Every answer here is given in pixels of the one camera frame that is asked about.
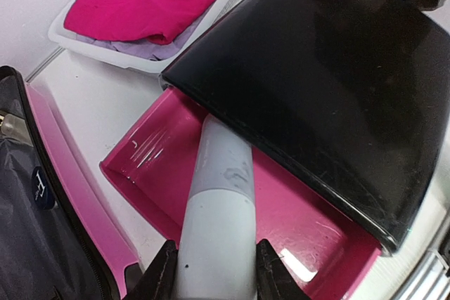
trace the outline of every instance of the pink plastic tray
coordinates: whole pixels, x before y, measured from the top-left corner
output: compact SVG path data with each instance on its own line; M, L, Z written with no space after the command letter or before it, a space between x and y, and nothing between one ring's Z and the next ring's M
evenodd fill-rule
M206 115L167 89L101 164L124 197L177 242ZM380 244L271 158L254 149L253 159L257 239L271 242L313 300L350 296Z

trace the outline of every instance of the white plastic tube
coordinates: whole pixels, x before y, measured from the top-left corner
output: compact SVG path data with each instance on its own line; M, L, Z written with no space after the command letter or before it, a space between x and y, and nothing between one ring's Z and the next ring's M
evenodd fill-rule
M256 296L252 149L210 115L203 124L172 298Z

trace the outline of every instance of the black plastic cover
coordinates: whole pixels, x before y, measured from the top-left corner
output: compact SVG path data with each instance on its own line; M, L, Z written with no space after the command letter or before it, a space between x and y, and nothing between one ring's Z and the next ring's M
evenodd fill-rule
M393 252L442 144L449 56L402 0L244 0L162 77Z

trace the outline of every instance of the white laundry basket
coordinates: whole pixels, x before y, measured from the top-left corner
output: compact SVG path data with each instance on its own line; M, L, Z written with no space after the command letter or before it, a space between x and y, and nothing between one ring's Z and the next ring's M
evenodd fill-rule
M183 48L171 58L161 61L152 61L137 56L112 51L100 46L95 46L82 41L77 41L77 34L66 30L63 26L65 16L75 0L71 0L51 23L49 39L58 43L61 47L82 54L96 60L110 63L122 68L132 68L158 76L185 48L192 44L204 31L206 31L217 19L228 12L238 0L216 0L205 14L195 31L184 44Z

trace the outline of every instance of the folded pink shirt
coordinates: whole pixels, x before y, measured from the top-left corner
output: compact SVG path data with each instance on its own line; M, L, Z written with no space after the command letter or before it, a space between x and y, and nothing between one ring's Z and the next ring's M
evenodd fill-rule
M170 44L215 0L76 0L64 28L98 40Z

